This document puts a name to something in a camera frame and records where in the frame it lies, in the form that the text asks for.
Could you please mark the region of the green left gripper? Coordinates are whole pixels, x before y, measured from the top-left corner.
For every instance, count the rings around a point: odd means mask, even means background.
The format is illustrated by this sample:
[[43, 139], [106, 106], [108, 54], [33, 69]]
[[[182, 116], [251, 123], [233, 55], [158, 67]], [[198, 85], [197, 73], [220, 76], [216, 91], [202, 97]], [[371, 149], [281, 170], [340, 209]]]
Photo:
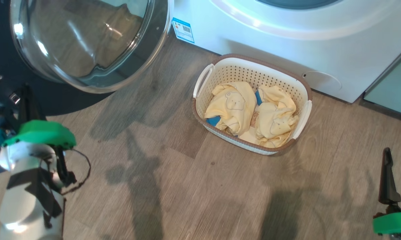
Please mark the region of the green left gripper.
[[46, 115], [28, 85], [20, 91], [19, 121], [17, 134], [4, 141], [3, 146], [19, 142], [60, 146], [71, 149], [77, 145], [74, 134], [59, 122], [46, 121]]

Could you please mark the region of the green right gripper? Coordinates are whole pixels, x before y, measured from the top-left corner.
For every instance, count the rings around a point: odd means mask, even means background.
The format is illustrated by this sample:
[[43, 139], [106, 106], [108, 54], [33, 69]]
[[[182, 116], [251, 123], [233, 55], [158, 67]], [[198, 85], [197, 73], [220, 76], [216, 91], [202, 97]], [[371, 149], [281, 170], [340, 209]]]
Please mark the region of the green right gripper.
[[394, 161], [391, 149], [383, 150], [378, 201], [389, 205], [386, 213], [378, 212], [373, 216], [373, 231], [378, 235], [401, 235], [401, 196], [396, 190], [393, 175]]

